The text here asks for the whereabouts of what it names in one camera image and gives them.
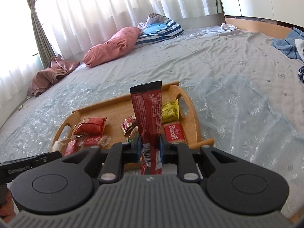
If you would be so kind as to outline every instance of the brown blanket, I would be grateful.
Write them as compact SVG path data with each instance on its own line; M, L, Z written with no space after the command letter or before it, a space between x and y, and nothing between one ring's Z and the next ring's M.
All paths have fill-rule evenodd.
M80 62L64 61L61 55L53 57L51 67L39 71L33 78L31 93L38 96L51 86L60 81L63 77L71 73Z

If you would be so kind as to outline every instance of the wooden tray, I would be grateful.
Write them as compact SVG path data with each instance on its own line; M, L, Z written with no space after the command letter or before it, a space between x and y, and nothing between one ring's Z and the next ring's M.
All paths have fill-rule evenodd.
M162 102L173 101L179 99L180 97L183 97L186 105L188 106L187 115L185 115L180 109L179 121L189 147L191 149L198 149L203 145L213 146L214 139L201 141L201 130L196 110L189 96L179 87L179 81L162 85L161 93ZM126 137L128 137L129 134L126 134L126 136L124 136L121 130L121 124L127 117L132 115L134 115L134 110L130 94L108 99L106 101L72 111L72 114L66 118L60 128L57 130L52 146L54 145L54 142L59 139L65 126L70 127L67 138L71 138L75 130L75 126L82 119L107 116L107 121L104 127L104 134L110 135L111 141L103 149L108 149L113 144L126 140ZM66 147L62 149L62 155L64 155L65 150ZM134 167L138 168L138 164L127 165L129 165L129 167L127 167L128 169Z

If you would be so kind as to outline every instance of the blue and white striped blanket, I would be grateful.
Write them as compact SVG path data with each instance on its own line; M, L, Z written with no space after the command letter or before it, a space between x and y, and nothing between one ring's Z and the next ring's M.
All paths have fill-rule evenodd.
M301 59L299 53L297 52L297 47L295 45L295 39L304 40L304 32L301 32L298 28L293 28L291 32L285 39L273 39L272 46L281 51L284 55L290 59Z
M165 16L161 16L161 18L162 22L142 27L141 33L139 34L135 44L135 48L171 39L184 32L181 25L176 21Z

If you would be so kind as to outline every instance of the yellow snack package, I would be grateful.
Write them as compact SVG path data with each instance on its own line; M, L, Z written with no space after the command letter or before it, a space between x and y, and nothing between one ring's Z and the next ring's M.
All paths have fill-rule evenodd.
M179 119L178 99L175 101L162 103L161 123L172 122Z

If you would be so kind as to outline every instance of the wooden headboard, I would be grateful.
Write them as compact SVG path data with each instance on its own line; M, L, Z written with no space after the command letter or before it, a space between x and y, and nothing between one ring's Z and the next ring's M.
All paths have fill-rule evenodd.
M268 36L284 39L290 33L291 28L285 26L279 26L271 23L251 21L244 19L226 18L227 24L232 24L238 29L251 31L251 32L262 32Z

